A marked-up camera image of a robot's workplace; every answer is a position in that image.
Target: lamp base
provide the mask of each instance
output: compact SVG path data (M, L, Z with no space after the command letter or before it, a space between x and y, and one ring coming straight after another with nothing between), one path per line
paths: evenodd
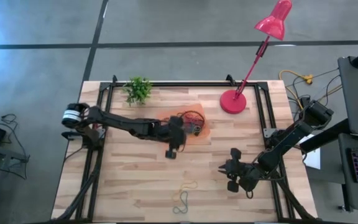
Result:
M237 99L234 99L235 95L235 90L228 90L222 94L221 107L225 112L238 114L246 108L246 97L241 93Z

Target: wire bundle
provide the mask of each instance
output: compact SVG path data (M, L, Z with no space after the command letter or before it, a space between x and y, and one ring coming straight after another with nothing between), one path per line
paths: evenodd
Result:
M30 155L27 155L27 153L26 153L26 151L25 151L25 149L24 149L22 143L20 142L19 138L18 138L17 135L16 135L16 132L15 132L15 131L16 131L18 125L19 125L19 124L17 123L17 121L16 121L16 118L17 118L17 117L16 117L16 115L14 115L14 114L7 114L7 115L4 115L4 116L1 117L2 123L0 123L0 126L7 127L8 129L11 130L11 132L7 135L7 141L2 142L2 143L12 144L11 136L13 135L13 136L15 137L15 140L16 140L17 143L19 144L20 148L22 149L24 157L26 157L27 159L26 159L25 162L21 162L21 161L20 161L20 162L17 162L17 163L15 163L15 164L10 165L10 166L8 167L8 170L0 169L0 171L7 172L7 173L9 173L9 174L13 174L13 175L15 175L15 176L17 176L17 177L20 177L20 178L23 179L23 180L27 180L27 163L29 162ZM20 175L20 174L18 174L18 173L16 173L16 172L10 171L10 168L12 168L12 167L14 167L14 166L16 166L16 165L18 165L18 164L21 164L21 163L24 163L24 176L22 176L22 175Z
M190 183L184 183L184 184L181 184L179 190L174 193L171 197L171 199L174 201L174 202L178 202L179 200L182 202L183 206L185 207L184 209L180 209L178 206L175 206L173 209L172 209L172 212L175 213L175 214L179 214L179 213L182 213L182 214L186 214L188 212L188 203L187 203L187 198L189 196L189 193L184 190L184 189L197 189L198 187L198 183L197 181L193 180L192 182Z
M315 76L314 78L317 78L317 77L320 77L320 76L329 74L329 73L331 73L331 72L333 72L333 71L336 71L336 70L338 70L338 68L336 68L336 69L334 69L334 70L330 70L330 71L324 72L324 73L321 73L321 74ZM307 84L310 85L310 84L312 84L311 79L312 79L313 76L312 76L312 75L304 76L304 75L299 75L299 74L297 74L296 72L293 72L293 71L291 71L291 70L282 70L282 71L278 74L278 77L279 77L280 80L282 80L282 73L283 73L283 72L290 72L290 73L292 73L292 74L294 74L294 75L297 76L297 77L293 80L293 82L292 82L291 85L285 86L285 88L295 97L295 98L292 98L292 97L289 97L289 96L288 96L288 99L290 100L290 102L295 103L296 106L298 107L297 111L296 111L296 112L293 112L293 113L294 113L293 119L295 120L297 114L303 109L303 105L301 104L300 99L301 99L302 97L304 97L304 96L307 96L307 97L313 99L318 93L317 93L314 97L311 97L310 95L302 95L302 96L299 96L299 95L298 95L298 91L296 90L295 85L298 84L298 83L301 83L301 82L307 82ZM333 93L337 92L338 90L340 90L340 89L342 88L342 85L338 85L338 86L335 86L334 88L332 88L331 90L328 90L330 84L331 84L337 77L339 77L339 75L337 75L337 76L335 76L334 78L332 78L332 79L328 82L328 84L322 88L322 90L323 90L323 89L326 89L326 93L325 93L325 95L323 95L321 98L317 99L317 101L320 102L320 101L322 101L323 99L327 98L327 101L326 101L326 103L324 104L325 106L327 106L327 104L328 104L328 96L329 96L329 95L332 95Z
M183 127L186 133L197 136L202 132L205 119L201 113L197 111L185 111L183 113L178 113L177 116L183 119Z

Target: yellow cable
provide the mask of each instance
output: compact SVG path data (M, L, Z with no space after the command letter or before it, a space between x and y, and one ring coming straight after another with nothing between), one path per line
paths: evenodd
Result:
M195 187L186 186L186 185L192 185L192 184L196 184L196 186L195 186ZM174 202L178 202L179 199L180 199L180 194L181 194L181 192L182 192L184 189L196 189L197 187L198 187L198 183L197 183L197 181L195 181L195 180L193 180L193 181L190 182L190 183L183 183L183 184L181 184L179 190L172 195L171 199L172 199Z
M292 73L302 79L304 79L304 81L307 83L307 84L312 84L313 82L313 75L299 75L298 73L294 72L294 71L291 71L291 70L282 70L279 74L278 74L278 78L280 80L283 80L283 73L284 72L289 72L289 73ZM297 95L289 88L289 87L285 87L292 95L293 97L295 97L295 100L298 102L298 106L301 108L301 110L303 109L302 107L302 104L300 102L300 100L298 99Z
M324 99L325 97L331 95L332 93L334 93L336 90L338 90L340 88L342 88L341 84L339 84L338 86L336 86L336 87L332 88L331 90L329 90L328 93L324 94L320 99L318 99L318 101L320 102L322 99Z

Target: lamp shade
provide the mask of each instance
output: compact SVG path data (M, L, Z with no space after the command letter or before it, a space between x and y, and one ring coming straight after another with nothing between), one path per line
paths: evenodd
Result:
M272 13L265 19L262 19L255 26L255 29L260 30L267 35L276 39L284 39L284 20L287 17L292 7L291 0L279 0L274 7Z

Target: gray concrete floor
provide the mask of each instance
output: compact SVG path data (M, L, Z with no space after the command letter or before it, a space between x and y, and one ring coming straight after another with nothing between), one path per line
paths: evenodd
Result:
M102 0L0 1L0 44L90 44ZM100 43L261 41L254 24L275 1L110 0ZM358 0L294 1L285 40L358 40ZM90 80L141 75L151 80L242 79L257 47L98 49ZM65 106L78 99L89 49L0 50L0 116L15 113L17 134L31 155L29 178L7 175L0 193L0 223L48 220L67 146L60 133ZM358 55L358 45L269 47L251 80L278 79L279 71L317 75L337 68L339 57ZM297 85L300 95L319 98L338 74ZM293 75L285 74L291 84ZM336 86L340 80L332 83ZM339 91L329 97L331 125L346 118ZM20 150L16 144L6 146ZM358 211L341 213L341 186L310 184L320 218L357 222Z

